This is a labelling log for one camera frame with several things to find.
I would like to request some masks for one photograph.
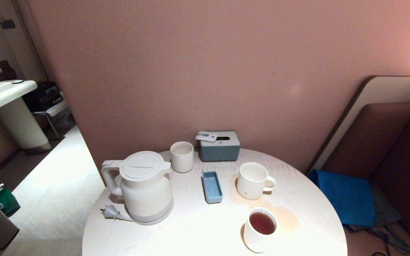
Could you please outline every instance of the white table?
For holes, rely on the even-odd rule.
[[[170,161],[170,152],[162,152]],[[194,168],[172,170],[171,214],[156,225],[104,219],[101,210],[113,204],[128,216],[124,204],[109,199],[106,188],[93,206],[83,235],[83,256],[120,255],[252,255],[242,240],[251,208],[262,206],[276,214],[276,243],[265,255],[347,255],[346,237],[335,209],[324,194],[294,167],[267,154],[241,149],[234,162],[202,162],[195,152]],[[236,191],[238,170],[245,162],[264,165],[277,186],[272,194],[247,200]],[[218,204],[207,204],[200,177],[215,170],[223,191]]]

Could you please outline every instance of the sink pedestal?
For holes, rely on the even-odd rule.
[[[26,154],[40,154],[52,148],[21,97],[0,107],[0,119]]]

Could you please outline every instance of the tiled floor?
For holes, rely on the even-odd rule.
[[[6,187],[19,183],[13,194],[21,206],[10,217],[20,232],[0,256],[82,254],[86,219],[104,183],[77,126],[33,169],[41,157],[20,153],[0,170]]]

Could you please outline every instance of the white kettle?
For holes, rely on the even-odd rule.
[[[109,173],[119,170],[120,186]],[[141,151],[124,160],[107,160],[102,163],[102,176],[112,194],[123,196],[130,216],[135,222],[151,225],[163,220],[173,208],[170,180],[170,163],[152,151]]]

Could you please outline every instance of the white cup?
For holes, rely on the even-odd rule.
[[[275,186],[275,179],[268,176],[268,171],[263,165],[256,162],[241,165],[236,190],[244,198],[257,199],[264,191],[272,191]]]
[[[180,141],[170,147],[172,167],[179,173],[187,173],[194,167],[194,146],[186,141]]]
[[[263,214],[265,216],[265,218],[263,219],[265,220],[265,222],[259,222],[259,225],[257,225],[257,223],[252,223],[252,221],[254,222],[254,220],[251,220],[251,215],[255,213]],[[263,225],[267,223],[266,220],[269,220],[268,222],[271,222],[274,225],[274,228],[272,230],[267,229],[267,225]],[[276,219],[275,214],[263,207],[253,208],[251,212],[249,212],[249,216],[246,220],[245,228],[243,230],[243,239],[246,246],[254,252],[266,251],[269,247],[273,246],[273,237],[275,236],[277,228],[278,219]]]

